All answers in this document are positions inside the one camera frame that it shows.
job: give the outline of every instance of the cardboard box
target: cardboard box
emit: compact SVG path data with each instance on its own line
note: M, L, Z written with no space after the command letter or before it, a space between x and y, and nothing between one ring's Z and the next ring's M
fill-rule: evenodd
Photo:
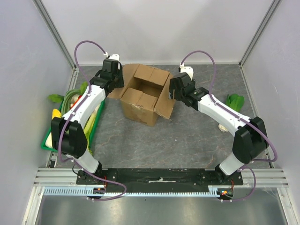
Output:
M175 100L169 100L170 79L167 71L142 64L123 67L124 88L115 89L109 98L121 100L125 117L154 126L158 116L169 119Z

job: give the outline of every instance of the white wall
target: white wall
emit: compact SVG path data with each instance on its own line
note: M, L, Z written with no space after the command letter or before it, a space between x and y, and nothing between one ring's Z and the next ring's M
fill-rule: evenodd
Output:
M68 50L89 39L122 63L179 63L201 49L216 62L238 62L272 0L43 0ZM102 63L91 44L83 64ZM204 55L189 62L210 62Z
M50 126L51 93L64 94L71 67L31 0L0 1L0 220L21 224Z
M284 0L245 64L258 115L300 209L300 1Z

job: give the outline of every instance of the robotic arm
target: robotic arm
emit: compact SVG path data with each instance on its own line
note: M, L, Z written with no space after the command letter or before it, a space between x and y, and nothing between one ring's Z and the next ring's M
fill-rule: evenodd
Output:
M239 118L237 119L216 105L210 98L208 90L203 87L195 88L195 80L192 79L193 73L191 67L180 69L180 73L170 80L169 98L182 101L188 107L191 106L195 110L210 116L227 128L234 136L232 153L215 168L216 177L222 182L228 179L244 164L250 163L269 146L256 131L240 121L240 118L249 121L265 135L267 135L266 128L261 118L255 117L251 119L248 116L237 113L213 96L219 104L231 112L235 112Z
M86 95L88 98L82 103L79 109L74 112L76 105L62 116L53 118L51 121L52 146L58 149L60 134L66 120L72 114L70 122L64 133L61 152L67 157L74 159L82 168L96 176L101 176L102 165L88 151L88 141L83 128L95 108L115 88L124 87L122 65L120 56L115 54L104 59L102 69L90 80L91 91L86 89L83 96L76 103L80 104Z

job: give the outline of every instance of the marbled gray surface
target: marbled gray surface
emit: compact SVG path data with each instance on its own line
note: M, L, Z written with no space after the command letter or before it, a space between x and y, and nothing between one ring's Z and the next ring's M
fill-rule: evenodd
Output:
M157 65L175 75L176 65ZM196 86L208 89L212 65L193 65ZM84 67L91 79L100 67ZM84 82L80 73L76 88ZM245 84L238 65L217 65L213 94L224 101L227 94L245 97L241 113L253 117ZM92 142L94 157L103 167L110 168L214 168L231 152L233 137L221 132L218 123L209 116L176 102L170 120L158 118L154 127L123 116L119 100L107 98ZM59 167L71 167L72 163ZM268 163L252 164L253 168L268 168Z

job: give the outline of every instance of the green plastic crate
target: green plastic crate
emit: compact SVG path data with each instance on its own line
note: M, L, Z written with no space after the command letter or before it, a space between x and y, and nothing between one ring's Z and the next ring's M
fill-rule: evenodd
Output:
M92 143L92 140L93 140L93 138L94 138L94 134L95 134L95 131L96 131L96 127L97 127L97 125L98 125L98 122L99 122L101 113L102 113L102 111L103 111L103 109L104 109L104 106L105 106L105 101L103 101L103 102L101 103L101 105L100 105L100 107L99 107L99 109L98 109L98 112L97 112L97 115L96 115L96 118L95 118L95 122L94 122L94 125L93 125L93 128L92 128L92 132L90 133L89 149L90 149L90 145L91 145L91 143ZM48 147L46 146L46 140L47 140L47 138L48 138L48 136L49 136L50 133L51 133L51 128L49 128L49 130L48 130L48 132L47 132L45 138L43 139L41 148L44 149L44 150L57 152L56 149L51 149L51 148L48 148Z

